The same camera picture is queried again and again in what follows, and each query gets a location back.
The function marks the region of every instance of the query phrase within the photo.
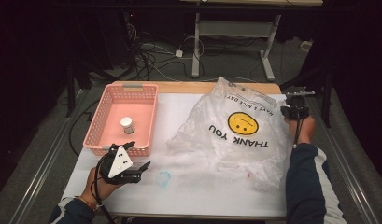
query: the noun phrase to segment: wrist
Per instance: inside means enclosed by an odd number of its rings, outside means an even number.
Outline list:
[[[86,205],[88,205],[88,207],[90,207],[91,210],[93,210],[93,211],[97,210],[97,203],[95,203],[94,201],[90,202],[82,196],[77,196],[75,198],[78,199],[79,201],[85,203]]]
[[[296,143],[297,145],[301,144],[301,143],[307,143],[307,144],[310,144],[311,141],[310,141],[310,138],[308,137],[299,137],[298,138],[298,142]]]
[[[89,190],[84,190],[83,193],[80,195],[80,197],[82,197],[82,199],[86,200],[88,203],[98,204],[92,192]]]

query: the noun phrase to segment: person's arm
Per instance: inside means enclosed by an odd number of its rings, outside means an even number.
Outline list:
[[[72,224],[72,223],[92,223],[95,218],[94,211],[97,208],[97,201],[94,198],[94,188],[91,188],[94,182],[95,168],[90,170],[86,187],[80,196],[75,198],[64,198],[53,209],[49,223]],[[101,200],[106,199],[115,189],[122,185],[108,184],[98,174],[97,187]]]
[[[296,121],[286,122],[294,136]],[[290,156],[286,179],[287,223],[346,223],[329,179],[327,157],[310,144],[315,129],[312,117],[304,119],[297,147]]]

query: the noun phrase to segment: sleeve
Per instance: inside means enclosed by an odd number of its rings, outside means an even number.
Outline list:
[[[51,224],[90,224],[95,214],[91,208],[75,198],[64,198],[53,209],[49,223]]]
[[[346,223],[329,179],[327,156],[300,144],[290,156],[286,179],[287,223]]]

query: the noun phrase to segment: metal stand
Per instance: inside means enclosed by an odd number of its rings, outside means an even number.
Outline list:
[[[275,40],[275,35],[281,15],[276,15],[273,22],[245,21],[201,21],[200,13],[196,13],[194,24],[194,52],[191,75],[199,77],[200,35],[226,35],[244,37],[267,37],[265,50],[261,50],[261,61],[268,81],[275,81],[272,66],[269,63],[269,52]]]

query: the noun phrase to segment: hand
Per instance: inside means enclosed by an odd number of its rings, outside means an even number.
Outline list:
[[[94,185],[92,183],[94,182],[94,176],[95,176],[95,167],[91,169],[89,172],[88,181],[86,183],[86,187],[83,190],[83,193],[80,195],[82,199],[84,199],[88,203],[97,204],[97,200],[94,198],[93,194],[94,192]],[[106,199],[109,197],[109,195],[112,194],[113,191],[120,188],[123,185],[111,185],[108,184],[101,176],[100,173],[98,173],[97,176],[97,188],[98,188],[98,195],[100,196],[101,200]]]
[[[289,120],[289,119],[284,119],[284,121],[286,121],[286,123],[289,124],[289,131],[292,137],[295,137],[297,121]],[[302,127],[301,127],[301,132],[299,133],[298,142],[296,144],[301,144],[301,143],[310,144],[311,139],[316,130],[316,121],[310,115],[309,117],[301,120],[300,123],[302,124]]]

